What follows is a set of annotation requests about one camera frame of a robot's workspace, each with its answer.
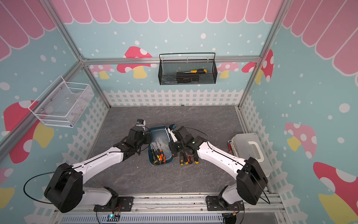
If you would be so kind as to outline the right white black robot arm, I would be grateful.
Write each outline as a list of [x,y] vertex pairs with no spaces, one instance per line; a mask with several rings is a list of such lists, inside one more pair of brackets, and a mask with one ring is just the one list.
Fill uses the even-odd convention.
[[171,136],[169,148],[174,157],[183,155],[183,162],[199,159],[208,161],[213,165],[227,172],[235,180],[236,184],[226,186],[216,197],[216,203],[224,210],[229,206],[237,205],[240,202],[247,202],[256,205],[268,180],[255,158],[239,158],[215,147],[206,138],[193,137],[184,126],[177,127],[170,125],[167,131]]

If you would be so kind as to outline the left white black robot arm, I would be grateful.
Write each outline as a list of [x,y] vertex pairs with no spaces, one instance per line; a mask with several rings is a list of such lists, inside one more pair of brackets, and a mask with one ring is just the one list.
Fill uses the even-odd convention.
[[77,206],[114,206],[118,194],[108,187],[85,188],[83,185],[107,168],[119,164],[135,154],[140,154],[142,146],[150,146],[153,135],[143,125],[133,126],[127,137],[105,152],[73,165],[63,163],[51,172],[44,196],[47,204],[54,205],[66,213]]

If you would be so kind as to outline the teal plastic storage box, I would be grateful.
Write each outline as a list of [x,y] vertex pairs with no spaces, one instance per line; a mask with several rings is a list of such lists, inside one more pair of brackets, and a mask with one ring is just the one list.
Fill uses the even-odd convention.
[[148,148],[149,162],[153,166],[162,166],[173,162],[174,156],[169,147],[172,140],[168,127],[159,126],[150,128],[152,142]]

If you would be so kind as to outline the black red screwdriver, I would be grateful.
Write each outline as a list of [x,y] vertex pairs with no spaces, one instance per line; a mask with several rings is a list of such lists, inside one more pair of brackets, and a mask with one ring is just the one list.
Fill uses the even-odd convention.
[[187,155],[187,164],[192,164],[193,161],[193,157],[191,155]]

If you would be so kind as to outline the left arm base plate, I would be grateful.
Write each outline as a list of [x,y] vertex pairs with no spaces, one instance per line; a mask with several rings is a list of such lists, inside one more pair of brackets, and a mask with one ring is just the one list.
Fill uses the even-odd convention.
[[106,205],[95,205],[94,212],[130,212],[134,197],[113,197]]

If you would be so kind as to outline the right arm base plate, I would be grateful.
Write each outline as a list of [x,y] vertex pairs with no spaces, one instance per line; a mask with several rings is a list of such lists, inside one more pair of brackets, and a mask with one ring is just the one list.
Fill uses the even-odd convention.
[[242,201],[229,204],[219,196],[206,196],[206,205],[208,211],[244,211],[244,204]]

